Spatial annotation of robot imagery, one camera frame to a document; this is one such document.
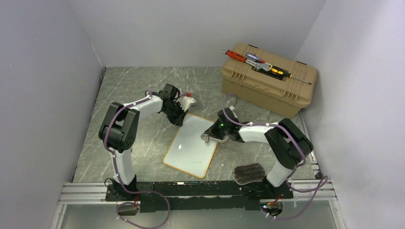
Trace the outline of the yellow framed whiteboard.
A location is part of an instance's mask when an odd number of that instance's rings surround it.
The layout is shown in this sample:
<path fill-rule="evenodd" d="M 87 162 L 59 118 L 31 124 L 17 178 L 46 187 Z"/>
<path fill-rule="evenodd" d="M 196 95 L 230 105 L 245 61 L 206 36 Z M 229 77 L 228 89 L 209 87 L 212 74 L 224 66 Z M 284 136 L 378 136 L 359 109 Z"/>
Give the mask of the yellow framed whiteboard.
<path fill-rule="evenodd" d="M 206 118 L 187 114 L 183 126 L 178 129 L 170 144 L 163 163 L 193 177 L 204 178 L 217 143 L 213 141 L 206 143 L 201 134 L 213 124 L 213 121 Z"/>

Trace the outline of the grey blue scrubbing sponge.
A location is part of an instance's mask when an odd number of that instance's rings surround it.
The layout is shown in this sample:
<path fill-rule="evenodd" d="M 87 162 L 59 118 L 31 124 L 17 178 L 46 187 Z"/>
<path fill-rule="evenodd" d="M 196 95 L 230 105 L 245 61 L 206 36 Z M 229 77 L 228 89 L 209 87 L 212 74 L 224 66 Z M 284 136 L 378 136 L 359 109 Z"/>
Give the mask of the grey blue scrubbing sponge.
<path fill-rule="evenodd" d="M 207 144 L 209 142 L 216 142 L 216 143 L 226 143 L 229 140 L 229 136 L 225 135 L 223 138 L 215 138 L 210 136 L 209 134 L 201 134 L 201 139 Z"/>

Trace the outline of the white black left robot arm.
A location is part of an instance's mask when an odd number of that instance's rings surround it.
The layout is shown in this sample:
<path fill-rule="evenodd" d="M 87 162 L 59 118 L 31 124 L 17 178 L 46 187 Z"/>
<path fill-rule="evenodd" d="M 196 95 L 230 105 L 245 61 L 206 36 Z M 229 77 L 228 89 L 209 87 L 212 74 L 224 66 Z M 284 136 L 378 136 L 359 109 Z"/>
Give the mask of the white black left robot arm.
<path fill-rule="evenodd" d="M 138 189 L 131 149 L 136 140 L 139 121 L 152 114 L 164 113 L 171 124 L 182 126 L 189 109 L 196 103 L 190 93 L 181 94 L 177 87 L 166 84 L 158 92 L 147 90 L 144 98 L 134 102 L 110 104 L 98 137 L 110 153 L 114 169 L 113 180 L 121 184 L 118 194 L 124 200 L 132 200 Z"/>

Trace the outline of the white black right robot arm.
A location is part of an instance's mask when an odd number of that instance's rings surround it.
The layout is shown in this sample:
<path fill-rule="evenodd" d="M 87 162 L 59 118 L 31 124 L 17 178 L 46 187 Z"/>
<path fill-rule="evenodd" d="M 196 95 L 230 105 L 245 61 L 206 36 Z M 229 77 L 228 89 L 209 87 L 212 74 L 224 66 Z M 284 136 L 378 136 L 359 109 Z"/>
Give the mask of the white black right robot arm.
<path fill-rule="evenodd" d="M 269 198 L 281 193 L 282 185 L 306 163 L 307 156 L 313 151 L 312 142 L 289 118 L 276 123 L 241 123 L 232 108 L 224 108 L 217 115 L 214 124 L 201 134 L 205 143 L 232 140 L 267 143 L 270 146 L 277 160 L 267 174 L 258 163 L 239 166 L 233 171 L 235 182 L 241 186 L 266 182 L 263 192 Z"/>

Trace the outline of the dark wavy foam sponge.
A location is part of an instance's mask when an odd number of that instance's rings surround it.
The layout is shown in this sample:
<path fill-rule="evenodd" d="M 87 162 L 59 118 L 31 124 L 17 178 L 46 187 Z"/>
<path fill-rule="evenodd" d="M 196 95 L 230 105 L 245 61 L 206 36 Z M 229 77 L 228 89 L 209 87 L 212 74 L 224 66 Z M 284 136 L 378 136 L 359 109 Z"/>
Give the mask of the dark wavy foam sponge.
<path fill-rule="evenodd" d="M 233 180 L 240 186 L 262 182 L 265 170 L 259 163 L 237 166 L 232 171 Z"/>

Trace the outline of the tan plastic toolbox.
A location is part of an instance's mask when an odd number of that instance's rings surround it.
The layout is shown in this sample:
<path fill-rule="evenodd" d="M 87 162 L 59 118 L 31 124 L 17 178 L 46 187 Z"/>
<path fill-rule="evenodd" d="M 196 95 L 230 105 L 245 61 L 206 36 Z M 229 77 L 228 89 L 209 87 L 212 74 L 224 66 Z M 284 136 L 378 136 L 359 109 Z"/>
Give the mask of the tan plastic toolbox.
<path fill-rule="evenodd" d="M 235 94 L 240 99 L 288 118 L 294 117 L 301 109 L 309 106 L 319 75 L 316 68 L 266 52 L 250 44 L 238 43 L 231 51 L 243 56 L 247 52 L 255 54 L 270 67 L 273 65 L 285 69 L 293 76 L 311 82 L 312 85 L 293 78 L 279 79 L 270 72 L 257 71 L 253 66 L 228 56 L 221 69 L 224 93 Z"/>

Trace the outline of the blue red screwdriver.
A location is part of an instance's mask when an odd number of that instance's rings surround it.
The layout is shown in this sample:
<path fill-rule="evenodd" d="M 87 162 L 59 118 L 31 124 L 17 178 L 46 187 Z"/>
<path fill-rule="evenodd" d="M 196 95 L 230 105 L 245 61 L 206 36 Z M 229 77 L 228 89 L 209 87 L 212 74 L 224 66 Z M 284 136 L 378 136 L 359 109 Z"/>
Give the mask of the blue red screwdriver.
<path fill-rule="evenodd" d="M 257 57 L 255 54 L 251 54 L 251 53 L 246 53 L 245 54 L 246 58 L 254 61 L 254 62 L 258 62 L 258 63 L 266 63 L 266 61 L 260 59 L 259 57 Z"/>

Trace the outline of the yellow black screwdriver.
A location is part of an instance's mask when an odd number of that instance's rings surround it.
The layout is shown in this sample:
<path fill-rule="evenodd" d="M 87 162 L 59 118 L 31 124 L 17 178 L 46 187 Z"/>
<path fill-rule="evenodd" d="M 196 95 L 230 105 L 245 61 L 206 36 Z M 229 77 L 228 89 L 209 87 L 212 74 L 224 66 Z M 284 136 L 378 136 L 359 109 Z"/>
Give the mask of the yellow black screwdriver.
<path fill-rule="evenodd" d="M 270 67 L 270 71 L 269 71 L 273 76 L 279 78 L 279 79 L 283 79 L 284 77 L 286 78 L 293 78 L 293 79 L 297 79 L 299 81 L 302 81 L 304 83 L 308 83 L 310 85 L 312 85 L 311 82 L 300 79 L 298 77 L 293 76 L 291 73 L 289 73 L 288 71 L 286 71 L 285 69 L 282 69 L 280 67 L 276 67 L 276 66 L 271 66 Z"/>

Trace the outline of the red handled adjustable wrench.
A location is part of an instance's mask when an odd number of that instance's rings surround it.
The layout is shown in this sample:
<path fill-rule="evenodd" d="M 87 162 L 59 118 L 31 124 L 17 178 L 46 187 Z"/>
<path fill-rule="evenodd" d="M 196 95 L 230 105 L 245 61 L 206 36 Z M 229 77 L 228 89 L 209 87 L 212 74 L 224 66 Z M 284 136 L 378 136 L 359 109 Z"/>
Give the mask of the red handled adjustable wrench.
<path fill-rule="evenodd" d="M 225 55 L 229 56 L 230 58 L 232 58 L 234 60 L 237 60 L 237 61 L 240 61 L 243 63 L 247 63 L 247 64 L 253 66 L 257 71 L 263 70 L 265 72 L 269 72 L 271 69 L 270 66 L 266 63 L 259 63 L 259 62 L 252 61 L 252 60 L 246 58 L 245 56 L 243 56 L 239 53 L 236 53 L 234 51 L 228 50 L 228 49 L 222 49 L 222 53 L 224 53 Z"/>

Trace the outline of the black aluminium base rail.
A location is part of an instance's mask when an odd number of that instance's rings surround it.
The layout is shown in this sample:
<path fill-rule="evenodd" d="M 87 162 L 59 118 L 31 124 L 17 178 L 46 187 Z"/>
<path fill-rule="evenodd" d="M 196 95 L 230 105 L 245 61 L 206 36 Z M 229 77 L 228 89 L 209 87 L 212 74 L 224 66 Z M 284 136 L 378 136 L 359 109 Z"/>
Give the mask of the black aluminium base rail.
<path fill-rule="evenodd" d="M 107 183 L 67 183 L 62 189 L 59 203 L 63 205 L 124 204 L 119 209 L 124 215 L 170 210 L 231 209 L 258 210 L 270 203 L 281 207 L 283 203 L 297 206 L 310 199 L 337 200 L 333 185 L 328 181 L 318 191 L 317 180 L 293 180 L 287 185 L 270 187 L 263 182 L 240 186 L 234 181 L 138 182 L 140 194 L 120 191 Z M 311 189 L 311 192 L 300 190 Z"/>

